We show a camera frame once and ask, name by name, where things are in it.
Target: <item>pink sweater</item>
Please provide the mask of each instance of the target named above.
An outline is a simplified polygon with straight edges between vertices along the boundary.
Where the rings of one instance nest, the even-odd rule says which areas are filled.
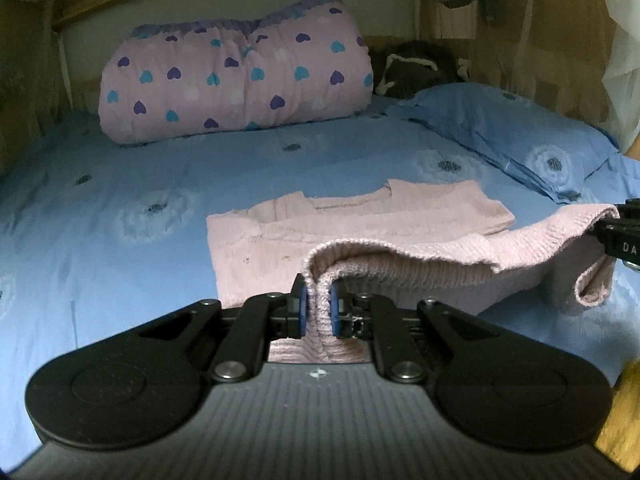
[[[409,308],[434,296],[478,314],[541,283],[569,314],[608,296],[614,259],[585,231],[611,205],[570,205],[515,231],[513,215],[473,181],[411,184],[390,180],[368,195],[309,199],[301,192],[207,218],[218,297],[224,307],[254,295],[287,292],[302,272],[310,295],[307,336],[277,341],[271,361],[360,362],[366,346],[332,336],[329,293],[385,294]]]

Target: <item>bed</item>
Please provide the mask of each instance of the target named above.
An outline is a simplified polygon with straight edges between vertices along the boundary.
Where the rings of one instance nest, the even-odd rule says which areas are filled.
[[[24,408],[30,375],[48,360],[216,296],[206,215],[302,190],[374,191],[390,178],[477,180],[514,213],[512,228],[558,204],[423,124],[383,114],[373,97],[350,118],[123,147],[97,116],[75,112],[0,183],[0,466],[39,444]],[[434,153],[450,164],[434,164]],[[640,163],[611,157],[580,200],[640,196]],[[640,354],[640,274],[618,263],[604,307],[568,317],[535,290],[481,316],[596,364],[611,383]]]

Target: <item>pillowcase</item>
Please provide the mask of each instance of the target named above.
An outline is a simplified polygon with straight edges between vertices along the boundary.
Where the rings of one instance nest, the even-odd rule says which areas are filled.
[[[592,126],[478,83],[429,88],[385,113],[425,124],[561,204],[575,201],[585,179],[618,152]]]

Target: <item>wooden headboard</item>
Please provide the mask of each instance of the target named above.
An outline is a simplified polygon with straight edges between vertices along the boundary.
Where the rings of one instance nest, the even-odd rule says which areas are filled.
[[[247,20],[297,0],[63,0],[54,27],[65,51],[74,107],[95,110],[102,69],[120,41],[142,23],[213,18]],[[369,43],[413,39],[415,0],[343,0]]]

